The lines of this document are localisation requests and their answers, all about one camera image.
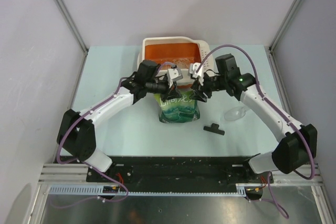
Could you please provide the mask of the green litter bag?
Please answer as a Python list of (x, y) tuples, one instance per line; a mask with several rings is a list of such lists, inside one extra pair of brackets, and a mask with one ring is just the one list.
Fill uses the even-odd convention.
[(187, 123), (200, 119), (197, 100), (190, 98), (192, 90), (182, 90), (181, 97), (162, 101), (159, 94), (155, 94), (159, 107), (159, 120), (162, 123)]

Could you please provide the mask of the black bag clip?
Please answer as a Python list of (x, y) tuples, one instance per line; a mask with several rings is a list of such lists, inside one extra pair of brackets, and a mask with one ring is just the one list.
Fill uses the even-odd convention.
[(219, 125), (216, 124), (216, 123), (212, 123), (211, 126), (204, 126), (203, 130), (207, 131), (207, 132), (214, 133), (214, 134), (218, 134), (218, 135), (225, 135), (225, 131), (221, 130), (219, 128)]

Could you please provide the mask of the clear plastic scoop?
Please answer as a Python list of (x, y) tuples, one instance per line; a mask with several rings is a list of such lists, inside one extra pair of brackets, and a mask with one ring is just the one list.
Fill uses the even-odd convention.
[(228, 122), (233, 122), (242, 119), (249, 108), (245, 106), (237, 106), (235, 108), (230, 109), (224, 114), (224, 119)]

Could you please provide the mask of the orange and cream litter box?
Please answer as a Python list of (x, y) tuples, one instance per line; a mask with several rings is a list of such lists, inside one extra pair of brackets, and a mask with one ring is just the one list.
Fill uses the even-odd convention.
[[(192, 58), (195, 62), (202, 62), (210, 52), (209, 44), (203, 40), (194, 40), (188, 37), (152, 37), (143, 40), (137, 64), (143, 60), (152, 60), (163, 64), (164, 60), (176, 58)], [(188, 76), (188, 69), (181, 69), (183, 79), (177, 82), (180, 88), (190, 88), (194, 80)]]

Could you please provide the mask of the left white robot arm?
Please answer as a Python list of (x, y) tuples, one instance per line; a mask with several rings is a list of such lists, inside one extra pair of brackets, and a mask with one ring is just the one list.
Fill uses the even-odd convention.
[(57, 137), (57, 162), (62, 162), (60, 152), (66, 150), (75, 161), (96, 168), (103, 181), (112, 181), (116, 169), (112, 166), (112, 159), (97, 147), (96, 129), (148, 93), (159, 94), (163, 101), (180, 98), (182, 95), (177, 88), (177, 81), (183, 78), (182, 71), (177, 65), (169, 63), (170, 68), (160, 76), (158, 73), (164, 66), (166, 63), (144, 60), (137, 71), (122, 77), (115, 92), (104, 100), (82, 111), (66, 111)]

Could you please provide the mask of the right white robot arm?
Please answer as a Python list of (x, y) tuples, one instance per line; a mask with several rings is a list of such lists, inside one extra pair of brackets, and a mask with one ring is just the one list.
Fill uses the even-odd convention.
[(279, 170), (284, 174), (296, 172), (300, 166), (310, 163), (314, 173), (317, 150), (317, 129), (303, 125), (274, 104), (250, 73), (241, 74), (233, 55), (215, 59), (218, 74), (209, 76), (201, 63), (192, 63), (188, 74), (194, 80), (191, 99), (206, 102), (214, 91), (225, 90), (251, 109), (270, 129), (278, 145), (274, 151), (258, 154), (248, 160), (242, 169), (243, 179), (254, 183), (263, 172)]

